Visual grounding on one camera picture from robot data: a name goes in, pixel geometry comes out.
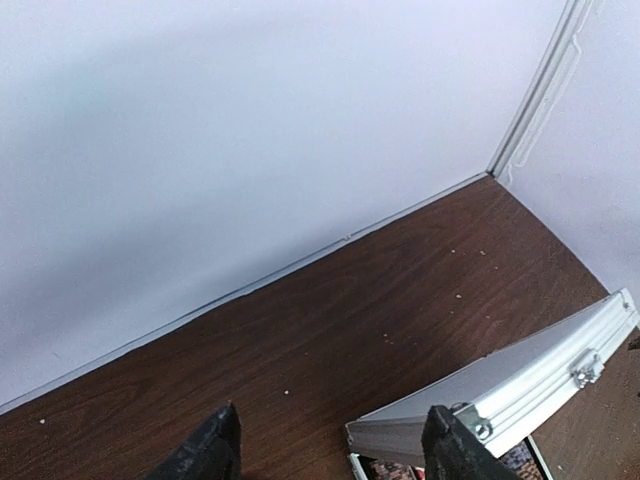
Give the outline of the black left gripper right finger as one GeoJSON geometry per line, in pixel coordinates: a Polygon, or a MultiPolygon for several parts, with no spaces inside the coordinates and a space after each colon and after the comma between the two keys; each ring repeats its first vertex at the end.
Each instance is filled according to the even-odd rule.
{"type": "Polygon", "coordinates": [[[427,479],[518,479],[443,405],[429,409],[421,444],[427,479]]]}

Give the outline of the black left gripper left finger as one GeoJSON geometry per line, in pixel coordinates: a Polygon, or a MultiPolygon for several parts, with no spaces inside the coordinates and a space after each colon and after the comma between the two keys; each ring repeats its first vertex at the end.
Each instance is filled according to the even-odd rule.
{"type": "Polygon", "coordinates": [[[241,424],[233,403],[218,408],[145,479],[240,479],[241,424]]]}

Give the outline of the aluminium poker case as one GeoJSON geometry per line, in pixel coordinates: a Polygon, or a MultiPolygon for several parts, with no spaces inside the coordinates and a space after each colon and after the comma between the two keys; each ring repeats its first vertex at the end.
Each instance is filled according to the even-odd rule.
{"type": "Polygon", "coordinates": [[[622,289],[347,423],[354,477],[373,479],[370,463],[381,460],[410,466],[416,479],[427,479],[421,437],[429,409],[443,405],[499,462],[524,441],[541,479],[551,478],[533,432],[600,378],[608,359],[638,326],[639,311],[622,289]]]}

